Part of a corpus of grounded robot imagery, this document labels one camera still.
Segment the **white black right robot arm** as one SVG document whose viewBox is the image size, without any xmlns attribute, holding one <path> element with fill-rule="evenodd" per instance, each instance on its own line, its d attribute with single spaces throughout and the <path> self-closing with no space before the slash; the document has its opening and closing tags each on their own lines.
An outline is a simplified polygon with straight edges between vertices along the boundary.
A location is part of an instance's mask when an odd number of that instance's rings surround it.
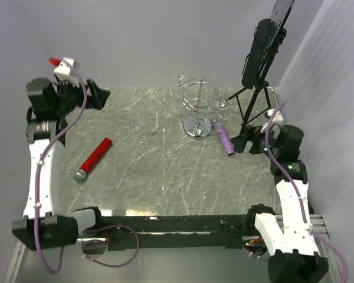
<svg viewBox="0 0 354 283">
<path fill-rule="evenodd" d="M 269 253 L 268 277 L 271 282 L 320 282 L 329 270 L 328 260 L 320 255 L 312 232 L 307 192 L 307 170 L 299 160 L 303 131 L 292 125 L 279 125 L 276 137 L 266 126 L 245 126 L 232 138 L 234 149 L 242 153 L 251 142 L 251 154 L 264 153 L 271 159 L 270 170 L 280 198 L 283 224 L 275 211 L 253 205 L 245 227 L 260 234 Z"/>
</svg>

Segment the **red glitter microphone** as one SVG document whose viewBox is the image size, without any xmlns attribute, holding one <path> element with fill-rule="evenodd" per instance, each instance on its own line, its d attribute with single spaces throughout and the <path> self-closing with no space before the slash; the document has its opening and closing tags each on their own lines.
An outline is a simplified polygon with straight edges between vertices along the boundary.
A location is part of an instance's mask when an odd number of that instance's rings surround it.
<svg viewBox="0 0 354 283">
<path fill-rule="evenodd" d="M 79 183 L 85 181 L 87 175 L 106 154 L 111 146 L 112 141 L 108 137 L 105 137 L 101 143 L 93 150 L 89 157 L 84 161 L 84 163 L 75 171 L 73 174 L 73 179 Z"/>
</svg>

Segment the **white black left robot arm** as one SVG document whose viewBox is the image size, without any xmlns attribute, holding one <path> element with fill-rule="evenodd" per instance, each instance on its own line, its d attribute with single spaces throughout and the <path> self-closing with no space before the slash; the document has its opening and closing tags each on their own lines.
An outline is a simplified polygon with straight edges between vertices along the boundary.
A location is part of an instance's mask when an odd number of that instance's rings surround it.
<svg viewBox="0 0 354 283">
<path fill-rule="evenodd" d="M 21 220 L 13 221 L 12 233 L 27 248 L 50 249 L 72 245 L 84 231 L 92 237 L 104 232 L 96 206 L 77 209 L 66 216 L 60 205 L 60 166 L 68 124 L 66 115 L 76 107 L 101 110 L 110 91 L 88 79 L 84 87 L 67 80 L 56 83 L 41 77 L 27 84 L 31 106 L 25 131 L 31 155 L 28 200 Z"/>
</svg>

